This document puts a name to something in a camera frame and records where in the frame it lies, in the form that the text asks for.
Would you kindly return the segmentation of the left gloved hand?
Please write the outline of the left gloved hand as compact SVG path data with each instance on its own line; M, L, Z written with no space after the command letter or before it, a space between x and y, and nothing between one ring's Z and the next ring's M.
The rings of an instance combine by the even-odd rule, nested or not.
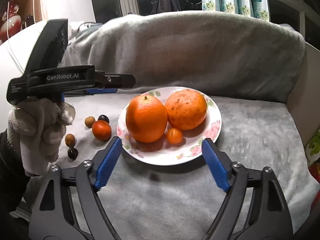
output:
M10 111L7 139L27 176L41 176L49 163L57 161L66 127L74 119L72 105L47 98L28 97Z

